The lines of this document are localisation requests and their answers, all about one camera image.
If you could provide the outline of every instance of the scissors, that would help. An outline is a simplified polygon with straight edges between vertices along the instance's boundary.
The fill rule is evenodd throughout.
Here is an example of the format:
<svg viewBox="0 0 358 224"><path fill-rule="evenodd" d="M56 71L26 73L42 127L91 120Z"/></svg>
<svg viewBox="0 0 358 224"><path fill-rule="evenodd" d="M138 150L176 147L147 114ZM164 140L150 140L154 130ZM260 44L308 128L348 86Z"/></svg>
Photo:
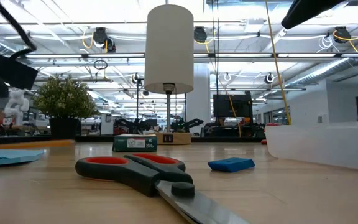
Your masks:
<svg viewBox="0 0 358 224"><path fill-rule="evenodd" d="M126 184L148 197L160 194L192 224L249 224L195 190L185 164L173 158L143 153L87 157L77 161L75 170L83 177Z"/></svg>

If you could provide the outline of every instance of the white column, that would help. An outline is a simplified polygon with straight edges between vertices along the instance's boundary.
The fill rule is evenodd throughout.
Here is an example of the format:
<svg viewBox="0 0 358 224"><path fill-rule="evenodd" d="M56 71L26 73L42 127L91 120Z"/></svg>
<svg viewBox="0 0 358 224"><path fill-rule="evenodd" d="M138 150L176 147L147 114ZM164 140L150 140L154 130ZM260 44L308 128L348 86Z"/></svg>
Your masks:
<svg viewBox="0 0 358 224"><path fill-rule="evenodd" d="M194 90L187 93L186 121L198 118L204 124L211 122L211 91L209 88L209 68L207 63L194 64ZM200 133L202 126L190 129Z"/></svg>

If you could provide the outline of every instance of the black plant pot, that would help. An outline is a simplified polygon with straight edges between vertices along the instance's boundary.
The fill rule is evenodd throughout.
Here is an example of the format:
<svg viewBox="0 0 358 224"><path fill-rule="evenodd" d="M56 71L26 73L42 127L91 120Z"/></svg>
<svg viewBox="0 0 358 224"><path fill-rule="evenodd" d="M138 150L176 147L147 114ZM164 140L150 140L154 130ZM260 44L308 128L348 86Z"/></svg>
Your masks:
<svg viewBox="0 0 358 224"><path fill-rule="evenodd" d="M50 118L52 139L74 139L78 123L75 118Z"/></svg>

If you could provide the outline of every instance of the table surface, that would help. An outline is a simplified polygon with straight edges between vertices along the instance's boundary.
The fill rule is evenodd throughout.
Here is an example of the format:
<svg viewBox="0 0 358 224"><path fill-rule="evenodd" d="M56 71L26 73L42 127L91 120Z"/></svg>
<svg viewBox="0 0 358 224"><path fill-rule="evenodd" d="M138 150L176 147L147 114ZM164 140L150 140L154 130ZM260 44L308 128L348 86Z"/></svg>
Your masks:
<svg viewBox="0 0 358 224"><path fill-rule="evenodd" d="M186 223L161 197L76 174L78 159L111 148L45 148L39 161L0 167L0 223ZM196 189L251 223L358 223L358 170L276 159L260 144L158 146L157 154L185 162ZM208 161L228 157L252 158L255 169L211 172Z"/></svg>

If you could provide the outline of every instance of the scissor handle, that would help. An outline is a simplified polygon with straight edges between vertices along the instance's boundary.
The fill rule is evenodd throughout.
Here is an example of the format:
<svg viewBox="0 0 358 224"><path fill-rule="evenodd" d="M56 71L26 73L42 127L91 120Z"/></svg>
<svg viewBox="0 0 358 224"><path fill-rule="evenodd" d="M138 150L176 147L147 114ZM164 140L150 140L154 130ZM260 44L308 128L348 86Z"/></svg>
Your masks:
<svg viewBox="0 0 358 224"><path fill-rule="evenodd" d="M160 173L130 159L112 156L87 157L75 164L77 174L92 179L114 180L151 197Z"/></svg>
<svg viewBox="0 0 358 224"><path fill-rule="evenodd" d="M185 164L177 159L145 153L135 153L124 157L158 171L161 174L161 180L193 183L191 176L185 172Z"/></svg>

